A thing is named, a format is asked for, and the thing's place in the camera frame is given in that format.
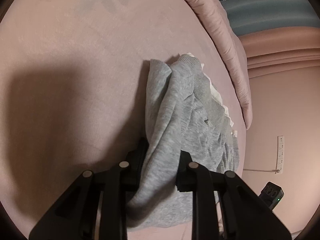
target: gray sweatshirt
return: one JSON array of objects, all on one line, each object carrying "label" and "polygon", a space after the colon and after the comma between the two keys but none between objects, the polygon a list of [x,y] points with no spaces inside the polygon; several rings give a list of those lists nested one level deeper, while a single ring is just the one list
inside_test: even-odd
[{"label": "gray sweatshirt", "polygon": [[230,121],[212,98],[197,58],[184,54],[170,66],[152,59],[146,93],[149,149],[140,188],[127,205],[127,226],[135,229],[192,220],[192,192],[175,186],[181,150],[211,171],[235,171],[239,165]]}]

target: power strip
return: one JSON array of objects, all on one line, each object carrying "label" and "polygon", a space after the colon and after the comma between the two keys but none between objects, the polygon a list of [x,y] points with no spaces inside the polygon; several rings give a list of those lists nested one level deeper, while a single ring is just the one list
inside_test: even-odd
[{"label": "power strip", "polygon": [[276,169],[279,170],[279,172],[276,172],[276,174],[281,174],[283,171],[283,163],[284,163],[284,136],[278,136],[278,152],[277,152],[277,166]]}]

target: black power adapter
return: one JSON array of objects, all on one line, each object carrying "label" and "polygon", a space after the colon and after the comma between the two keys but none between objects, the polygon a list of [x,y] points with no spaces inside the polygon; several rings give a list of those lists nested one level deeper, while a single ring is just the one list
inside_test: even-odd
[{"label": "black power adapter", "polygon": [[273,210],[283,196],[284,192],[281,187],[273,184],[272,182],[268,182],[261,191],[259,198],[261,198],[264,203],[266,203],[270,210]]}]

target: white cable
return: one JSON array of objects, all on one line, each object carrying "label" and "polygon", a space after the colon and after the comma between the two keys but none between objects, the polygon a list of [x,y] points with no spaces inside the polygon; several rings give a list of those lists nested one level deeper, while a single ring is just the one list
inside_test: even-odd
[{"label": "white cable", "polygon": [[263,172],[280,172],[280,170],[271,170],[271,171],[265,171],[265,170],[250,170],[250,169],[243,169],[244,171],[263,171]]}]

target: pink bedsheet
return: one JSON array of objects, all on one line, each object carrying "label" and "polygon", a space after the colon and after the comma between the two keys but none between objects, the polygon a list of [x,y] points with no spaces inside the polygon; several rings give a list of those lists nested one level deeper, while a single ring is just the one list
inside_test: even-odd
[{"label": "pink bedsheet", "polygon": [[84,169],[135,149],[151,58],[191,52],[205,64],[238,130],[241,175],[239,100],[184,0],[15,0],[0,40],[0,201],[25,236]]}]

